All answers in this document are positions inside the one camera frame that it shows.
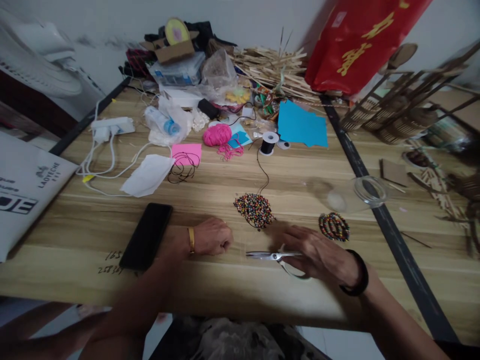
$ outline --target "hand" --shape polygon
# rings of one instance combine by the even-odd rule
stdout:
[[[225,221],[211,217],[193,228],[195,253],[200,255],[220,255],[227,252],[234,242],[232,229]]]
[[[291,226],[282,234],[289,250],[300,251],[304,257],[282,259],[312,278],[330,275],[339,285],[349,288],[360,282],[360,268],[355,257],[332,240],[307,227]]]

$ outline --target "power strip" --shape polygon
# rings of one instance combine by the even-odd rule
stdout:
[[[120,135],[135,132],[134,121],[130,117],[115,117],[97,120],[91,123],[93,139],[98,143],[107,142],[110,135]]]

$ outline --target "red bag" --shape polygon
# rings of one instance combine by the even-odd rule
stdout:
[[[338,0],[305,74],[312,90],[357,94],[389,60],[432,0]]]

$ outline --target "small cardboard box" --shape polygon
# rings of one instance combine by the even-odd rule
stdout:
[[[147,50],[153,51],[160,64],[171,64],[195,53],[192,40],[198,35],[198,31],[190,31],[190,40],[182,41],[170,46],[165,45],[166,38],[161,38],[154,42],[143,41],[140,45]]]

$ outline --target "fan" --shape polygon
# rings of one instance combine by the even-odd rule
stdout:
[[[51,97],[82,92],[72,42],[51,23],[25,22],[0,4],[0,69]]]

